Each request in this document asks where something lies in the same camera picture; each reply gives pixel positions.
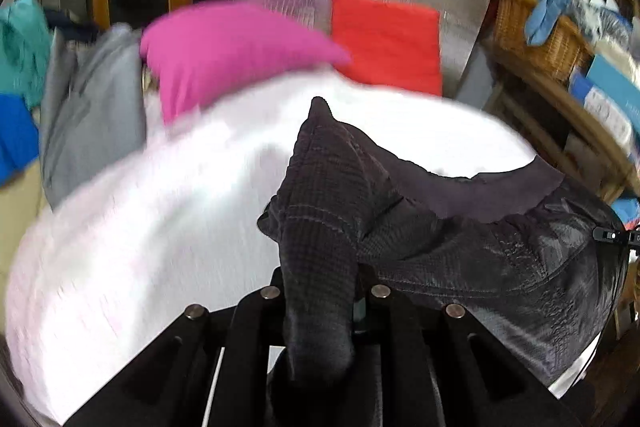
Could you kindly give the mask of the black quilted jacket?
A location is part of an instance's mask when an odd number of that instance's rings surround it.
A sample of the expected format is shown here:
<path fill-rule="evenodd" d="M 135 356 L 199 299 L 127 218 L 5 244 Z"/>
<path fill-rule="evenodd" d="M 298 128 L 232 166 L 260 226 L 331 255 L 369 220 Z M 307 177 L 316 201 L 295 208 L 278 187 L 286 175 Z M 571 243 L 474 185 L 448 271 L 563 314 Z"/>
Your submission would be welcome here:
<path fill-rule="evenodd" d="M 360 265 L 418 306 L 460 303 L 543 384 L 602 332 L 625 283 L 613 209 L 541 158 L 445 178 L 379 147 L 311 102 L 286 176 L 258 220 L 279 248 L 296 375 L 354 357 Z"/>

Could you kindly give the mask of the beige sofa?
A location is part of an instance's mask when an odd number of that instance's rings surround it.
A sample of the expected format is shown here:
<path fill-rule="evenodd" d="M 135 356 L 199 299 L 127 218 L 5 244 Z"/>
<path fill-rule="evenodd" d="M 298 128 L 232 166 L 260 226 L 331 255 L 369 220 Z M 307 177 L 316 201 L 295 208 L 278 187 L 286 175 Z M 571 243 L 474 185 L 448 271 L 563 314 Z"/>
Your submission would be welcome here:
<path fill-rule="evenodd" d="M 32 225 L 43 208 L 48 207 L 41 182 L 41 167 L 38 159 L 24 171 L 2 185 L 0 193 L 1 211 L 1 330 L 4 331 L 4 300 L 6 285 L 18 245 L 26 230 Z"/>

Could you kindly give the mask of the wooden side table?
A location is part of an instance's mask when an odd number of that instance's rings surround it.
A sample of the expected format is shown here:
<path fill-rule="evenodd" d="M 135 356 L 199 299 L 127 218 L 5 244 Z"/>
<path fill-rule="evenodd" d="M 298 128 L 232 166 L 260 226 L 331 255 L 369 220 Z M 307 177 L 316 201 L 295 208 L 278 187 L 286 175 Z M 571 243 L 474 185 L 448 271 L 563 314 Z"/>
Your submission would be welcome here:
<path fill-rule="evenodd" d="M 498 46 L 487 43 L 485 49 L 496 73 L 485 112 L 508 124 L 551 166 L 608 204 L 626 193 L 639 195 L 634 164 L 561 83 Z"/>

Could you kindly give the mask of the grey coat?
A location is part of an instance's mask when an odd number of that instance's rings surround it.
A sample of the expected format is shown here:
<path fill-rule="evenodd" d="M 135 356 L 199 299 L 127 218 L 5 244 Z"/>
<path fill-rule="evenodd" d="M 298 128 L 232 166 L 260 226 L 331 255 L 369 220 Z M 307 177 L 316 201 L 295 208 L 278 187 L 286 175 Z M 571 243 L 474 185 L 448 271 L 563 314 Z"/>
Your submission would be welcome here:
<path fill-rule="evenodd" d="M 123 23 L 90 46 L 53 34 L 39 125 L 41 181 L 52 208 L 145 144 L 140 40 Z"/>

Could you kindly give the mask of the blue garment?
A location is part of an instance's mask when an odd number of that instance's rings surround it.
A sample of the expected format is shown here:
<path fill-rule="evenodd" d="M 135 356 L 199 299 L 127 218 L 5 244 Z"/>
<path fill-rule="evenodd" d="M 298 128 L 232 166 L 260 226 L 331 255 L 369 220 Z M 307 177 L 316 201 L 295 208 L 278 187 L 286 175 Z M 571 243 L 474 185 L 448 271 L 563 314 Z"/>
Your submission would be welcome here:
<path fill-rule="evenodd" d="M 1 185 L 11 182 L 39 155 L 39 133 L 24 101 L 2 94 L 0 103 Z"/>

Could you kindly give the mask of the white patterned package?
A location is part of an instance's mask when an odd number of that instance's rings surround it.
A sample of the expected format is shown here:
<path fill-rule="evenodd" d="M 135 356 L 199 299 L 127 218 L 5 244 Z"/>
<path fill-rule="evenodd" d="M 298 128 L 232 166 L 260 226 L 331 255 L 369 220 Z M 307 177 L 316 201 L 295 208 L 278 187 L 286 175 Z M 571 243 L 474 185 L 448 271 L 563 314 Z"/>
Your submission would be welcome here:
<path fill-rule="evenodd" d="M 574 70 L 568 85 L 570 95 L 612 136 L 627 156 L 637 152 L 636 135 L 631 121 L 591 80 Z"/>

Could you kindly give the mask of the red pillow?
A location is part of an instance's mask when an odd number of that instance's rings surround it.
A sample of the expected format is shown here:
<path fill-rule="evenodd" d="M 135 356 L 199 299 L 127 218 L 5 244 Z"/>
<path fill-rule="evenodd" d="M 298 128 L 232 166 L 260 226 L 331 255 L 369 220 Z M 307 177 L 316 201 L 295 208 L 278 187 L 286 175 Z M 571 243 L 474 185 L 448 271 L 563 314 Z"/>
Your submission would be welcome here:
<path fill-rule="evenodd" d="M 439 12 L 392 0 L 331 0 L 331 36 L 350 55 L 345 77 L 442 95 Z"/>

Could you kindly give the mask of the magenta pillow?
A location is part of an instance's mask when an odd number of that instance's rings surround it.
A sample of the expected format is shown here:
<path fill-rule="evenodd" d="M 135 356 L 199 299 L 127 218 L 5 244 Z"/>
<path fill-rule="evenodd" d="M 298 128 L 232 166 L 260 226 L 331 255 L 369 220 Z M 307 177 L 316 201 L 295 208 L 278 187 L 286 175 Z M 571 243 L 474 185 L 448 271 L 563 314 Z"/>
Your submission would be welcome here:
<path fill-rule="evenodd" d="M 285 72 L 350 63 L 323 32 L 246 1 L 206 1 L 166 14 L 142 32 L 140 54 L 158 80 L 166 124 Z"/>

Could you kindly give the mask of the light blue fashion box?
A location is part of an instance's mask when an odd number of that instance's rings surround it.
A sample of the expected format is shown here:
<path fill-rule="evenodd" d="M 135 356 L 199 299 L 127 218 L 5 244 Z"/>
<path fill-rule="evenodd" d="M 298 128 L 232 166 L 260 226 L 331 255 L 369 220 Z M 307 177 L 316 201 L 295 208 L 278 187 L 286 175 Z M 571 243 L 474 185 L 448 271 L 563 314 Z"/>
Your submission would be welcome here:
<path fill-rule="evenodd" d="M 634 131 L 640 131 L 640 91 L 601 55 L 596 55 L 587 78 L 602 90 L 628 117 Z"/>

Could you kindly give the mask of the wicker basket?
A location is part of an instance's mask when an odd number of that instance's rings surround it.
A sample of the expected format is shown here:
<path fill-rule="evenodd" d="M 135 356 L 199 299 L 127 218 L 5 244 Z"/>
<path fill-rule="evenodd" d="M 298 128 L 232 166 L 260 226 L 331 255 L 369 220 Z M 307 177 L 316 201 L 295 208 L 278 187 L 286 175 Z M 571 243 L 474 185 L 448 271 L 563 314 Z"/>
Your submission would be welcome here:
<path fill-rule="evenodd" d="M 535 0 L 498 0 L 495 47 L 548 77 L 567 83 L 594 57 L 577 25 L 566 15 L 552 20 Z"/>

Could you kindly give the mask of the teal shirt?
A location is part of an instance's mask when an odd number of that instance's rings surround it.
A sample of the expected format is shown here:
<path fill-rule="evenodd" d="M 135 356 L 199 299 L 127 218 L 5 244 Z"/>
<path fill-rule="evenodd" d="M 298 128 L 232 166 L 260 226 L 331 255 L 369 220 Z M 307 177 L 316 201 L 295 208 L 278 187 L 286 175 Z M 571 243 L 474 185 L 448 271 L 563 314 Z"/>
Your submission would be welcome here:
<path fill-rule="evenodd" d="M 37 0 L 16 0 L 1 9 L 0 81 L 3 94 L 40 105 L 49 65 L 52 34 Z"/>

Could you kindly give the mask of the blue cloth in basket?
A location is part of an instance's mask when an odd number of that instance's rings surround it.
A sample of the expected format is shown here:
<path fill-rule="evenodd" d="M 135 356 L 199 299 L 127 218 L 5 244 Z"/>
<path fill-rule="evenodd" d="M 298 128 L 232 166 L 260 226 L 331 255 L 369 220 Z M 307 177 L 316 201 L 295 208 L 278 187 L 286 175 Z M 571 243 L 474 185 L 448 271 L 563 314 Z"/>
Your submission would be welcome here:
<path fill-rule="evenodd" d="M 524 25 L 528 46 L 542 46 L 550 37 L 559 18 L 566 13 L 573 0 L 537 0 Z"/>

